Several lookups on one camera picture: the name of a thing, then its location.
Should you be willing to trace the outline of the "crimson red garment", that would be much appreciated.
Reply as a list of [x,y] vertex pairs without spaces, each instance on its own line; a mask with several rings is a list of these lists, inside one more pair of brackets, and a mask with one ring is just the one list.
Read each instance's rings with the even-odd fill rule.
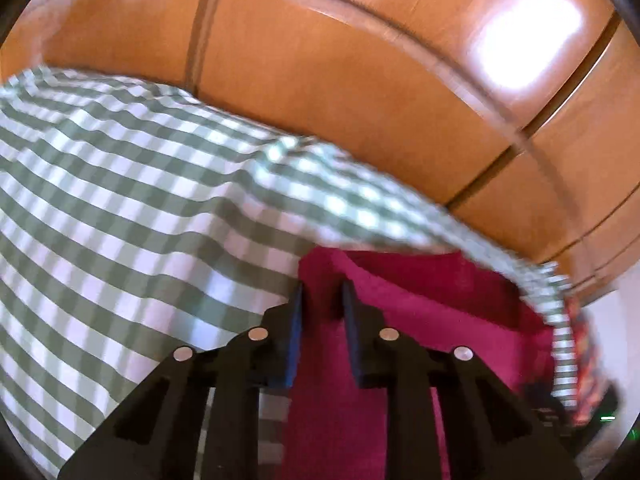
[[337,305],[344,281],[388,325],[427,348],[467,346],[513,391],[551,389],[552,327],[518,286],[460,252],[394,254],[316,247],[301,258],[302,353],[284,430],[282,479],[381,479],[386,394],[357,386]]

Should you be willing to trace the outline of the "green white checkered bedspread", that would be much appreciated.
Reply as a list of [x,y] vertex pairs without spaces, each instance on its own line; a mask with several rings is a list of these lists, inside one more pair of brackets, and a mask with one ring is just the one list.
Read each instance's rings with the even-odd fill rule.
[[179,88],[40,65],[1,87],[1,415],[56,477],[179,344],[209,349],[286,296],[314,246],[457,249],[550,323],[577,405],[560,278],[313,136]]

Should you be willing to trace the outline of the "multicolour plaid pillow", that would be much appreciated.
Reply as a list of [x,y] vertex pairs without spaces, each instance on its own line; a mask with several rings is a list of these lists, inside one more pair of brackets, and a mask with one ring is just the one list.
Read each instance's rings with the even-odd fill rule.
[[588,312],[582,308],[575,296],[566,296],[566,313],[570,320],[570,336],[574,342],[577,366],[576,408],[573,420],[578,427],[586,426],[606,390],[608,378],[602,367],[600,348],[594,336]]

